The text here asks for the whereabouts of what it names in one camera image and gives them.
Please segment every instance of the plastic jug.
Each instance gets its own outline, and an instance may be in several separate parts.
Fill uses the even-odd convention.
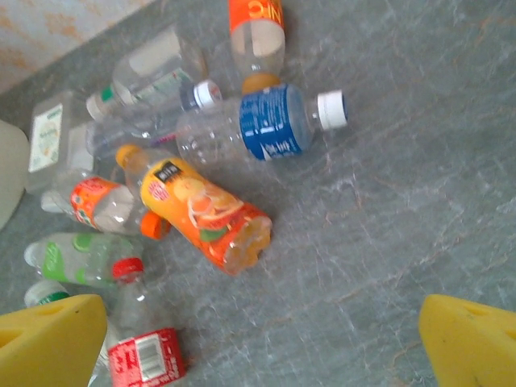
[[[17,127],[0,120],[0,230],[22,197],[28,164],[27,137]]]

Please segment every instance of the yellow plastic piece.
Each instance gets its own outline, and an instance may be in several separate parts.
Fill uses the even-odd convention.
[[[431,295],[419,333],[441,387],[516,386],[515,313]]]
[[[106,309],[81,295],[0,316],[2,387],[87,386],[106,335]]]

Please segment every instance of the blue bottle label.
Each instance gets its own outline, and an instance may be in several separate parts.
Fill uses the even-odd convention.
[[[240,105],[240,130],[247,149],[258,160],[298,155],[287,107],[288,85],[248,94]]]

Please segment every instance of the orange bottle label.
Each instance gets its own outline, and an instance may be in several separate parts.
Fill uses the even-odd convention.
[[[183,160],[154,165],[141,186],[145,206],[166,218],[217,267],[249,221],[267,215],[210,183]]]
[[[100,177],[91,177],[77,184],[70,197],[73,213],[77,220],[97,228],[94,221],[95,207],[112,189],[119,186],[120,184]]]
[[[268,19],[285,28],[281,0],[229,0],[230,32],[250,20]]]

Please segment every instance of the clear plastic bottle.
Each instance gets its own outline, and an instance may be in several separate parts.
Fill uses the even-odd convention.
[[[80,94],[66,90],[34,108],[28,193],[40,194],[63,170],[94,169],[94,158],[85,151],[85,124],[90,117],[84,101]]]
[[[211,80],[199,86],[183,83],[179,92],[159,106],[143,109],[135,106],[120,116],[110,116],[101,123],[93,121],[87,130],[86,147],[89,153],[104,159],[113,156],[124,144],[143,147],[158,144],[160,139],[175,127],[183,111],[205,109],[221,101],[218,86]]]
[[[272,222],[252,204],[210,183],[163,149],[121,147],[116,156],[127,186],[225,273],[258,261],[270,244]]]
[[[346,125],[341,90],[306,103],[297,87],[279,85],[185,113],[175,132],[181,157],[199,167],[249,156],[271,160],[297,155],[310,147],[317,131]]]
[[[242,94],[281,83],[285,30],[281,0],[228,0],[231,49]]]
[[[156,106],[177,94],[182,83],[197,84],[206,77],[200,48],[170,26],[122,58],[111,85],[89,97],[86,105],[93,119],[102,121],[125,106]]]
[[[121,260],[113,265],[119,295],[111,322],[117,335],[107,340],[114,387],[171,385],[186,374],[169,307],[145,287],[144,265]]]
[[[49,302],[59,301],[70,297],[68,291],[62,284],[56,281],[41,280],[31,286],[25,293],[24,301],[27,308],[48,304]],[[101,387],[111,385],[109,375],[109,361],[107,358],[106,340],[112,335],[113,327],[107,322],[107,332],[104,343],[95,363],[94,370],[89,380],[89,387]]]
[[[170,224],[135,198],[125,186],[73,169],[60,174],[42,196],[47,212],[65,212],[99,231],[162,239]]]
[[[111,269],[119,260],[139,260],[142,246],[120,235],[56,233],[25,249],[23,257],[44,278],[96,287],[114,284]]]

